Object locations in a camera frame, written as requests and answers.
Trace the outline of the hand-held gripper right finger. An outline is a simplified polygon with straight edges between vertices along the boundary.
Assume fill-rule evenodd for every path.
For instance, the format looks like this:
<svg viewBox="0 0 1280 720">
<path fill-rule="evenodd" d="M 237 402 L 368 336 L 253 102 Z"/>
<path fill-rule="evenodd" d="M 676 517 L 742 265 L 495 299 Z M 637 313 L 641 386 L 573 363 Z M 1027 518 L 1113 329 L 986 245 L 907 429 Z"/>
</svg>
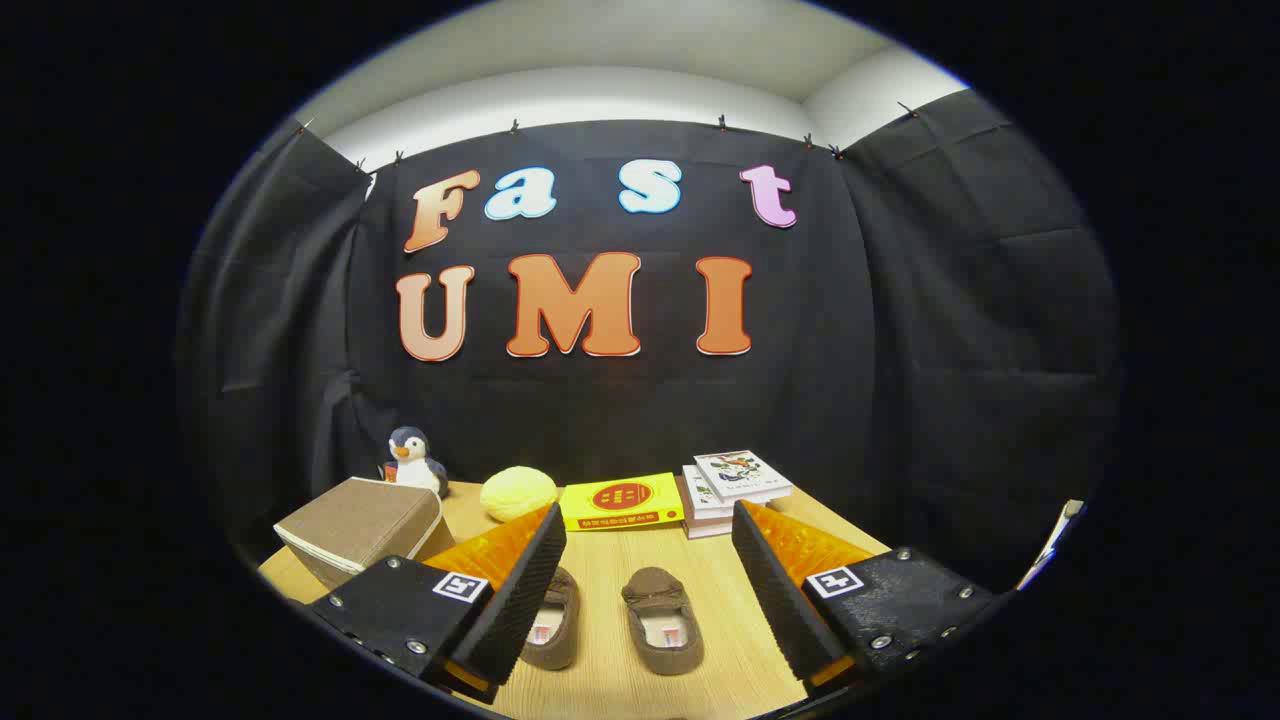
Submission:
<svg viewBox="0 0 1280 720">
<path fill-rule="evenodd" d="M 736 502 L 732 543 L 806 691 L 919 666 L 1006 598 L 913 547 L 873 553 L 762 503 Z"/>
</svg>

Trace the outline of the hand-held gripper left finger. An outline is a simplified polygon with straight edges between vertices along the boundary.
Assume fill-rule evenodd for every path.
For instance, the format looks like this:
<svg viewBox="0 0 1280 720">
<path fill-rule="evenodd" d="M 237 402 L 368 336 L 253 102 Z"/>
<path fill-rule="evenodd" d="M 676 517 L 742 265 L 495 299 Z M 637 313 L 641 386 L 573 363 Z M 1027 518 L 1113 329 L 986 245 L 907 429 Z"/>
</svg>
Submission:
<svg viewBox="0 0 1280 720">
<path fill-rule="evenodd" d="M 490 703 L 524 651 L 566 547 L 557 502 L 425 561 L 392 555 L 306 614 L 428 685 Z"/>
</svg>

